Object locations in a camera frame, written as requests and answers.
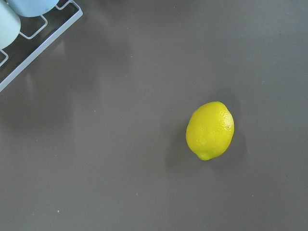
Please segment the yellow lemon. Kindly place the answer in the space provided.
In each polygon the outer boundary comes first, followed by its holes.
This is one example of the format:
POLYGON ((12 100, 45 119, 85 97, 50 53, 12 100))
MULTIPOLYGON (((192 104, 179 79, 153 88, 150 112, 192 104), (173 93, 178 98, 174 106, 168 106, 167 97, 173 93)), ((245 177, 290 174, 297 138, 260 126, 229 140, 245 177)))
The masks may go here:
POLYGON ((221 102, 210 102, 199 107, 186 128, 186 142, 190 150, 203 161, 222 155, 234 135, 234 120, 221 102))

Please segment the light blue cup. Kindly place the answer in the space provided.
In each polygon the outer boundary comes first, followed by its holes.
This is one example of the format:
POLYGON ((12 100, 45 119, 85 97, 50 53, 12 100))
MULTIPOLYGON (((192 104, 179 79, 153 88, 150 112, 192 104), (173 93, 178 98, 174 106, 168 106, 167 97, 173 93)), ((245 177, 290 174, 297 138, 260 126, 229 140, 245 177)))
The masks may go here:
POLYGON ((7 0, 6 2, 18 15, 36 17, 52 10, 59 0, 7 0))

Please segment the mint green cup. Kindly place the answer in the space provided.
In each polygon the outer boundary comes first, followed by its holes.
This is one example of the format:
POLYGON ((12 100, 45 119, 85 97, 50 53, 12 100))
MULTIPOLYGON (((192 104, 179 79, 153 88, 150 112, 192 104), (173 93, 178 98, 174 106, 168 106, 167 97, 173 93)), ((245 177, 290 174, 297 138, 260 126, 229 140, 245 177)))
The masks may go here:
POLYGON ((0 1, 0 48, 4 49, 17 38, 21 28, 19 16, 4 1, 0 1))

